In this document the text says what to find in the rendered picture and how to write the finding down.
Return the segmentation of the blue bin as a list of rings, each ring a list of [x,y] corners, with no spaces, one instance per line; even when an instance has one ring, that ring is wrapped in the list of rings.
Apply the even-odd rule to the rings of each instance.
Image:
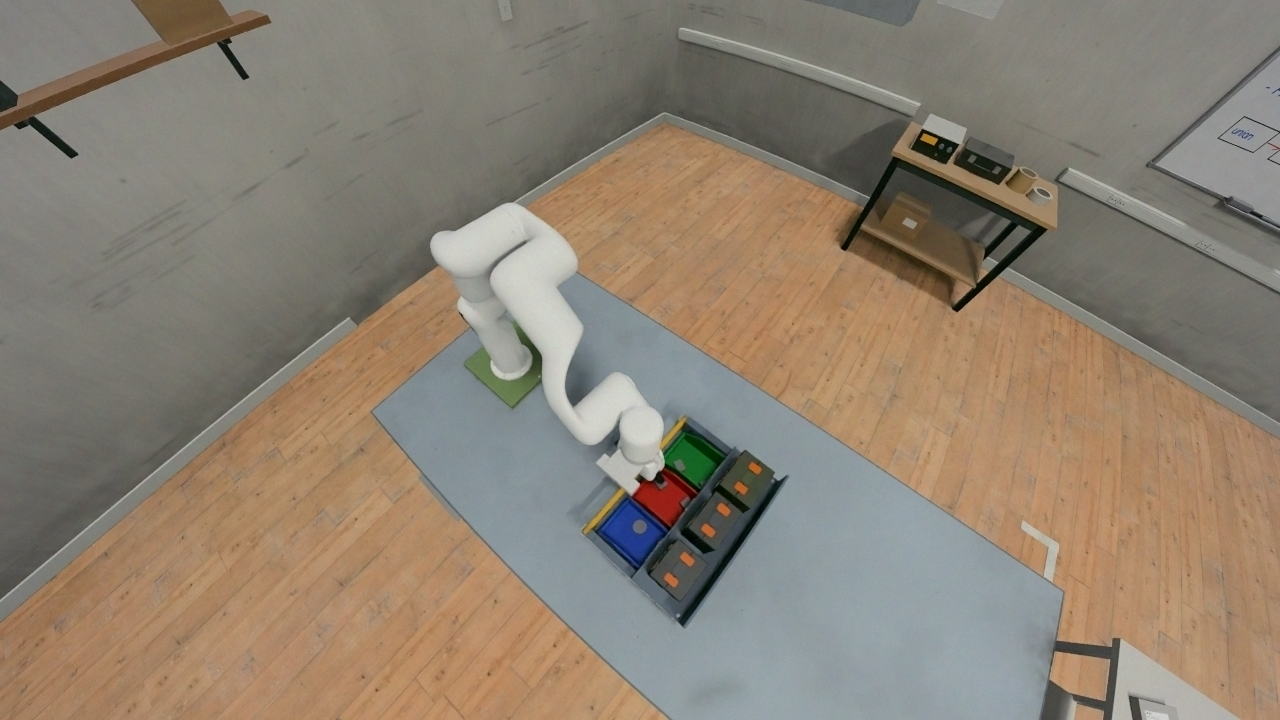
[[[646,521],[646,530],[641,536],[634,532],[634,521],[636,520]],[[599,532],[637,568],[641,568],[652,551],[657,548],[657,541],[664,538],[668,533],[664,527],[660,527],[655,519],[628,498],[625,500],[625,503],[617,509]]]

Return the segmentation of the green open bin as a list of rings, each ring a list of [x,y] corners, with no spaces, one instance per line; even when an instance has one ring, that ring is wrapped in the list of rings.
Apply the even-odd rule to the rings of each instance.
[[[680,471],[678,468],[675,468],[673,462],[678,459],[684,462],[684,466],[686,468],[685,471]],[[712,448],[710,445],[707,445],[705,441],[684,432],[675,445],[672,445],[666,452],[664,460],[666,469],[673,471],[680,479],[691,486],[692,489],[699,493],[701,491],[699,483],[701,480],[710,479],[716,469],[719,468],[721,462],[724,460],[724,456],[716,451],[716,448]]]

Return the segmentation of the yellow bar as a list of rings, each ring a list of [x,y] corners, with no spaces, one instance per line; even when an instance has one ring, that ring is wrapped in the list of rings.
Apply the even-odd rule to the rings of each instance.
[[[680,429],[680,428],[681,428],[681,427],[684,425],[684,421],[686,421],[686,418],[685,418],[685,416],[684,416],[684,419],[682,419],[681,421],[678,421],[677,427],[675,427],[675,429],[669,432],[669,436],[667,436],[667,437],[666,437],[666,439],[663,439],[663,442],[660,443],[660,450],[662,450],[662,448],[663,448],[663,447],[664,447],[664,446],[666,446],[666,445],[667,445],[667,443],[669,442],[669,439],[671,439],[671,438],[672,438],[672,437],[675,436],[675,433],[676,433],[676,432],[677,432],[677,430],[678,430],[678,429]],[[618,500],[618,498],[621,497],[621,495],[623,495],[623,493],[625,493],[625,489],[620,489],[620,492],[618,492],[617,495],[614,495],[614,497],[613,497],[613,498],[611,500],[611,502],[605,505],[605,507],[604,507],[604,509],[602,510],[602,512],[599,512],[599,514],[596,515],[596,518],[595,518],[595,519],[594,519],[594,520],[593,520],[593,521],[591,521],[591,523],[590,523],[590,524],[589,524],[589,525],[586,527],[586,529],[585,529],[585,530],[582,530],[582,532],[584,532],[585,534],[588,534],[588,532],[589,532],[589,530],[590,530],[590,529],[591,529],[593,527],[595,527],[595,525],[596,525],[596,521],[599,521],[599,520],[600,520],[600,519],[602,519],[602,518],[603,518],[603,516],[605,515],[605,512],[607,512],[607,511],[608,511],[608,510],[609,510],[609,509],[611,509],[611,507],[613,506],[613,503],[614,503],[614,502],[616,502],[616,501],[617,501],[617,500]]]

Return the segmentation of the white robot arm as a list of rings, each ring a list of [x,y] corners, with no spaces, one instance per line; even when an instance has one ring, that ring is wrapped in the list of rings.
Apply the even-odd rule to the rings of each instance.
[[[541,354],[547,402],[571,434],[582,445],[596,445],[620,424],[621,447],[612,457],[604,454],[596,468],[632,496],[640,487],[637,473],[663,461],[664,424],[634,380],[620,372],[571,406],[564,377],[582,323],[557,290],[579,269],[570,243],[527,209],[506,202],[460,231],[438,232],[430,249],[452,275],[461,295],[460,315],[486,348],[498,378],[518,379],[532,365],[532,354],[504,315],[508,311]]]

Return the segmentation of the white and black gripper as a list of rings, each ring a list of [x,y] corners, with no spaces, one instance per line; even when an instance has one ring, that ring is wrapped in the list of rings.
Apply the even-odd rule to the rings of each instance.
[[[617,450],[621,447],[620,439],[614,441],[614,446],[617,447]],[[663,459],[663,461],[660,462],[660,465],[658,465],[657,462],[652,462],[652,464],[645,465],[643,468],[643,470],[639,471],[639,474],[643,475],[641,477],[643,482],[644,480],[657,480],[658,483],[660,483],[660,486],[666,482],[664,477],[662,477],[662,474],[660,474],[662,468],[664,468],[664,456],[663,456],[662,451],[660,451],[660,457]]]

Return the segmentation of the red open bin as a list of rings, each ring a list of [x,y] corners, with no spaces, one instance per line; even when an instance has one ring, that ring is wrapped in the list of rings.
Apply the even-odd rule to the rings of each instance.
[[[669,530],[684,514],[678,503],[687,496],[692,501],[699,493],[666,468],[660,473],[668,483],[664,489],[658,489],[653,480],[644,480],[631,498]]]

